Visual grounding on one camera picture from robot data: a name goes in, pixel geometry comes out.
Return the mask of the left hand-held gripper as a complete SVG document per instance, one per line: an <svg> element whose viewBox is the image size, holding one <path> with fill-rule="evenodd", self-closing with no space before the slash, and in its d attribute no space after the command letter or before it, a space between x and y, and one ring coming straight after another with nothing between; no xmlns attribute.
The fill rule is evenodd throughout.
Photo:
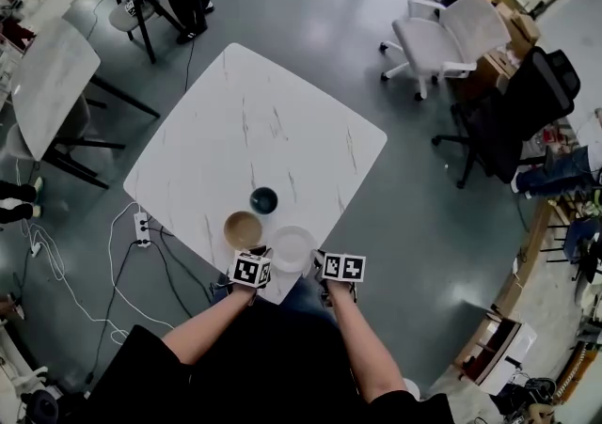
<svg viewBox="0 0 602 424"><path fill-rule="evenodd" d="M228 294L236 286L253 290L249 305L254 304L257 291L264 289L271 280L273 249L261 246L252 251L236 250L233 262L227 270Z"/></svg>

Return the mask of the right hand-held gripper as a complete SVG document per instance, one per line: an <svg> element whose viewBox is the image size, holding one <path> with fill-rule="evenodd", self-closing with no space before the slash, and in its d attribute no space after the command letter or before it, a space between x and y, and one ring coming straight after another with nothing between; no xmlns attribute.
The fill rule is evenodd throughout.
<svg viewBox="0 0 602 424"><path fill-rule="evenodd" d="M365 257L314 249L311 252L310 274L319 286L321 302L330 304L330 291L327 286L330 281L345 284L356 302L356 287L364 281L365 267Z"/></svg>

